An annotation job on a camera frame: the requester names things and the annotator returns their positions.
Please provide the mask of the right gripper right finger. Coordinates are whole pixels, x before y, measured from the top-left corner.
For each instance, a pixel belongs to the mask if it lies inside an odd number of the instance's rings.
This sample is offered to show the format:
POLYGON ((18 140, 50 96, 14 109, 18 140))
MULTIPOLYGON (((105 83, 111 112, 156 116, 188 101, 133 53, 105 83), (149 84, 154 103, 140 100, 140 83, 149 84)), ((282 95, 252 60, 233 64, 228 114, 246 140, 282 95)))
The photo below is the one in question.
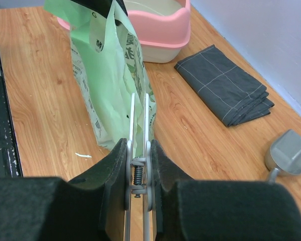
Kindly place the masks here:
POLYGON ((155 240, 301 240, 289 191, 266 181, 196 180, 151 142, 155 240))

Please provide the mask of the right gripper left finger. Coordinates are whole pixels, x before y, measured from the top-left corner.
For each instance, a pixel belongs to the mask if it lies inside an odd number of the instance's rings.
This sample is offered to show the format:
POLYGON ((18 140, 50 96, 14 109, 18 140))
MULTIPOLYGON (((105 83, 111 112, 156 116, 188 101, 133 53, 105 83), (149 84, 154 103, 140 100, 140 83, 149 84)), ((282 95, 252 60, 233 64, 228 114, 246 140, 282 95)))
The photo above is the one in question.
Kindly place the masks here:
POLYGON ((126 144, 70 181, 0 178, 0 240, 123 240, 126 144))

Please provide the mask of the piano pattern bag clip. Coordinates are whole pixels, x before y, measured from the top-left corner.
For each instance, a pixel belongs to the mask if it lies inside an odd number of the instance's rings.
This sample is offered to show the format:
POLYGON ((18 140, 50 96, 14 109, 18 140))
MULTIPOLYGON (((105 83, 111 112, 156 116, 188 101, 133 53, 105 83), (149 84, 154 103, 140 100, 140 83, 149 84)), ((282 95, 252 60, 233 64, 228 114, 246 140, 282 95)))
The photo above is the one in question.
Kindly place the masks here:
POLYGON ((135 94, 131 95, 129 136, 126 144, 125 166, 125 222, 124 240, 130 240, 131 197, 142 198, 143 240, 150 240, 149 214, 153 209, 153 169, 151 159, 151 142, 149 141, 149 95, 144 96, 143 111, 143 151, 141 157, 135 157, 134 128, 135 128, 135 94))

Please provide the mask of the green litter bag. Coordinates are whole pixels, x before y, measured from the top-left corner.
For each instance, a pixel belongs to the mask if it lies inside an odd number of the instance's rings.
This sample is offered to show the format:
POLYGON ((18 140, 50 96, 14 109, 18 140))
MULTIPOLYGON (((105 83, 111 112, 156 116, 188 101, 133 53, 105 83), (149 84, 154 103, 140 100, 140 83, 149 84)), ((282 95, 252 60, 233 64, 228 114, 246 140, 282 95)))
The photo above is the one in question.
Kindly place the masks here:
POLYGON ((157 104, 143 63, 142 49, 128 15, 111 1, 105 24, 87 10, 85 21, 70 26, 73 75, 99 146, 112 149, 129 134, 135 94, 134 151, 142 153, 144 96, 149 95, 149 138, 154 138, 157 104))

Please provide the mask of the pink litter box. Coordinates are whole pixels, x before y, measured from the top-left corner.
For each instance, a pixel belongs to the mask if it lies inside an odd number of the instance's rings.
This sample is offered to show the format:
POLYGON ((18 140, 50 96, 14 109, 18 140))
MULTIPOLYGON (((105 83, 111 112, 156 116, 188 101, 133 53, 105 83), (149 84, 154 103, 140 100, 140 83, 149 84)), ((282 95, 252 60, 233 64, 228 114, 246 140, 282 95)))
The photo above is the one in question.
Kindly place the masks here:
MULTIPOLYGON (((128 15, 146 62, 167 63, 184 48, 191 34, 190 1, 119 1, 128 15)), ((45 4, 66 29, 79 26, 88 15, 105 24, 111 1, 53 1, 45 4)))

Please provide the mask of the grey metal scoop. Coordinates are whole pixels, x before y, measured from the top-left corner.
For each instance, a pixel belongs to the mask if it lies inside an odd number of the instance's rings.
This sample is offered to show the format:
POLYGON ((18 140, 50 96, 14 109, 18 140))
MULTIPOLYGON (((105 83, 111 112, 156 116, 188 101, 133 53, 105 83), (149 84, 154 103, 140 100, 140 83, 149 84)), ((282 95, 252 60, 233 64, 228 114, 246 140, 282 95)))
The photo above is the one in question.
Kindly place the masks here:
POLYGON ((267 149, 264 162, 269 170, 267 182, 274 183, 277 176, 301 174, 301 136, 292 129, 278 137, 267 149))

